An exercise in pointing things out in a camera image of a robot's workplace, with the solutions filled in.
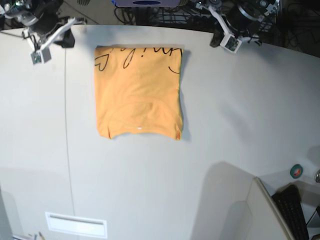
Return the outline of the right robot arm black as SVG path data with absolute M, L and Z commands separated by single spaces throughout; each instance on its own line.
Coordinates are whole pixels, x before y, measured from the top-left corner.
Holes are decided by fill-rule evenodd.
M 60 17 L 63 0 L 2 0 L 0 16 L 24 26 L 22 38 L 30 40 L 33 51 L 48 49 L 51 44 L 72 48 L 71 27 L 85 22 L 77 17 Z

